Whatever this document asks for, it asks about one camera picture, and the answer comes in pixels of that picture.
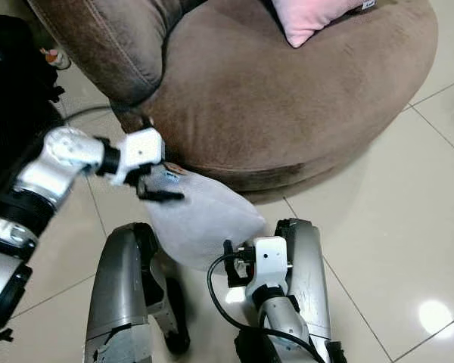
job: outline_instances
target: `tile grout line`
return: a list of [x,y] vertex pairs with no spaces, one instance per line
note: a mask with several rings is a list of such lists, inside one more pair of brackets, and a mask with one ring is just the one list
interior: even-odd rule
[[426,119],[425,116],[424,116],[419,110],[417,110],[417,108],[412,107],[412,109],[413,109],[420,117],[422,117],[422,119],[424,119],[425,122],[426,122],[427,124],[429,124],[429,126],[430,126],[432,129],[434,129],[434,131],[435,131],[437,134],[439,134],[439,136],[440,136],[441,138],[443,138],[443,139],[447,142],[447,144],[449,144],[449,145],[451,146],[452,149],[454,149],[454,145],[452,144],[452,142],[451,142],[451,141],[450,141],[442,132],[440,132],[434,125],[432,125],[432,123],[431,123],[428,119]]
[[44,299],[43,301],[38,302],[38,303],[36,303],[35,305],[30,306],[29,308],[23,310],[22,312],[19,312],[18,314],[13,315],[13,316],[10,318],[10,320],[15,319],[17,316],[21,316],[22,314],[25,314],[26,312],[29,312],[29,311],[32,310],[32,309],[35,309],[37,306],[39,306],[39,305],[41,305],[41,304],[43,304],[43,303],[46,303],[46,302],[49,301],[49,300],[54,299],[55,297],[61,295],[62,293],[65,293],[66,291],[68,291],[68,290],[70,290],[70,289],[73,289],[74,287],[76,287],[76,286],[82,284],[83,282],[87,281],[88,279],[93,278],[95,275],[96,275],[96,274],[92,274],[92,275],[88,276],[87,278],[83,278],[81,281],[76,282],[75,284],[73,284],[73,285],[71,285],[71,286],[69,286],[69,287],[66,287],[64,290],[59,291],[58,293],[55,293],[54,295],[48,297],[47,299]]
[[346,289],[346,287],[343,285],[343,283],[341,282],[340,278],[338,277],[338,275],[336,274],[336,272],[334,271],[334,269],[331,267],[330,263],[328,262],[328,260],[326,259],[325,256],[323,256],[323,259],[325,260],[325,263],[326,265],[328,265],[331,273],[334,275],[334,277],[336,278],[336,280],[338,281],[338,283],[341,285],[341,288],[343,289],[343,291],[345,292],[345,294],[348,296],[348,299],[350,299],[351,303],[353,304],[353,306],[355,307],[355,309],[357,310],[357,312],[360,314],[360,316],[362,317],[363,321],[365,322],[366,326],[369,328],[369,330],[372,332],[372,335],[373,337],[377,340],[378,344],[380,345],[380,347],[383,349],[385,355],[387,356],[387,358],[390,360],[391,363],[394,363],[395,361],[390,357],[390,354],[388,354],[388,351],[385,349],[384,345],[382,344],[382,342],[380,341],[380,338],[378,338],[377,334],[374,332],[374,330],[372,329],[372,326],[370,326],[370,324],[368,323],[367,319],[365,318],[365,316],[362,314],[362,311],[359,309],[358,305],[355,303],[355,300],[353,300],[352,296],[350,295],[350,293],[348,292],[348,290]]
[[103,230],[104,237],[107,237],[106,228],[104,227],[103,219],[101,218],[101,214],[99,213],[98,203],[96,202],[96,197],[95,197],[95,195],[94,195],[94,193],[92,191],[91,183],[89,182],[89,178],[88,177],[86,177],[86,182],[88,183],[88,186],[89,186],[89,192],[91,193],[92,201],[94,203],[94,207],[96,209],[96,213],[98,214],[99,222],[101,223],[101,228]]
[[442,93],[442,92],[448,90],[449,88],[451,88],[451,87],[453,87],[453,86],[454,86],[454,83],[451,83],[450,85],[448,85],[448,86],[442,88],[441,90],[439,90],[439,91],[433,93],[432,95],[427,96],[426,98],[422,98],[420,101],[417,101],[417,102],[415,102],[414,104],[410,104],[410,105],[411,105],[412,107],[414,107],[414,106],[416,106],[416,105],[418,105],[418,104],[421,104],[422,102],[428,100],[429,98],[432,98],[433,96],[436,96],[436,95],[438,95],[439,93]]
[[440,329],[438,332],[432,334],[430,337],[422,340],[419,344],[417,344],[416,346],[412,347],[411,349],[409,349],[409,351],[403,353],[399,358],[395,359],[393,361],[393,363],[395,363],[396,361],[399,361],[400,359],[406,357],[408,354],[412,353],[414,350],[416,350],[417,348],[419,348],[421,345],[425,344],[426,342],[428,342],[429,340],[431,340],[432,338],[434,338],[436,335],[438,335],[440,332],[442,332],[444,329],[447,329],[448,327],[450,327],[451,325],[454,324],[454,320],[451,321],[450,323],[448,323],[448,325],[446,325],[445,327],[443,327],[442,329]]

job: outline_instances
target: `black cable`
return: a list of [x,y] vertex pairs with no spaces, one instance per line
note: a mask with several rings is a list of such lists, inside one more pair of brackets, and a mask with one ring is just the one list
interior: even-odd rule
[[318,363],[325,363],[325,361],[323,361],[323,358],[318,354],[318,352],[316,351],[314,346],[311,346],[310,344],[308,344],[304,340],[302,340],[302,339],[300,339],[298,337],[295,337],[293,335],[290,335],[288,333],[285,333],[284,331],[266,329],[264,327],[251,327],[249,325],[245,325],[245,324],[239,323],[238,321],[236,321],[233,317],[231,317],[224,310],[222,305],[220,305],[219,300],[217,299],[215,291],[213,290],[212,273],[213,273],[213,270],[215,269],[215,267],[217,267],[217,265],[220,264],[222,261],[225,261],[226,259],[237,258],[237,257],[238,256],[235,255],[234,253],[228,254],[228,255],[224,255],[224,256],[220,256],[218,259],[216,259],[212,263],[212,265],[210,265],[209,270],[207,272],[207,286],[208,286],[208,289],[209,289],[209,294],[210,294],[210,297],[212,298],[214,306],[219,311],[220,315],[225,320],[227,320],[230,324],[235,326],[237,329],[248,330],[248,331],[251,331],[251,332],[257,333],[257,334],[272,335],[274,337],[279,337],[279,338],[283,338],[283,339],[286,339],[286,340],[290,340],[291,342],[296,343],[298,346],[303,347],[309,354],[311,354],[313,356],[313,358]]
[[75,119],[79,116],[87,115],[88,113],[93,113],[93,112],[98,112],[98,111],[106,111],[106,110],[111,110],[111,106],[108,104],[104,104],[101,106],[93,106],[89,108],[85,108],[83,110],[79,110],[75,113],[70,114],[69,116],[64,117],[63,121],[64,123],[70,122],[72,119]]

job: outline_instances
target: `white tile floor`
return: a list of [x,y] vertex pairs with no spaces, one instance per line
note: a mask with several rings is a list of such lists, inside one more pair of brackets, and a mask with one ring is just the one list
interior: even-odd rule
[[[333,334],[351,363],[454,363],[454,0],[431,2],[437,59],[408,108],[343,172],[258,206],[271,229],[294,215],[320,227]],[[68,90],[64,114],[106,101],[75,67],[59,84]],[[113,140],[122,135],[111,113],[75,125]],[[0,363],[81,360],[105,236],[138,220],[148,215],[128,188],[97,178],[76,183],[33,257],[33,279],[11,320],[16,340],[0,343]],[[192,347],[175,361],[238,361],[235,329],[213,310],[204,274],[181,271]],[[154,361],[174,361],[162,339],[154,347]]]

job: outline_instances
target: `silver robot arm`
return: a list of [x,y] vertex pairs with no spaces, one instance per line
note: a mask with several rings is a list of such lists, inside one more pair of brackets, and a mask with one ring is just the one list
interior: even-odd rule
[[[44,138],[40,155],[0,195],[0,329],[11,317],[32,270],[26,266],[74,179],[97,173],[121,185],[135,170],[161,162],[164,144],[153,128],[127,135],[117,147],[78,129],[59,127]],[[11,340],[10,331],[0,340]]]

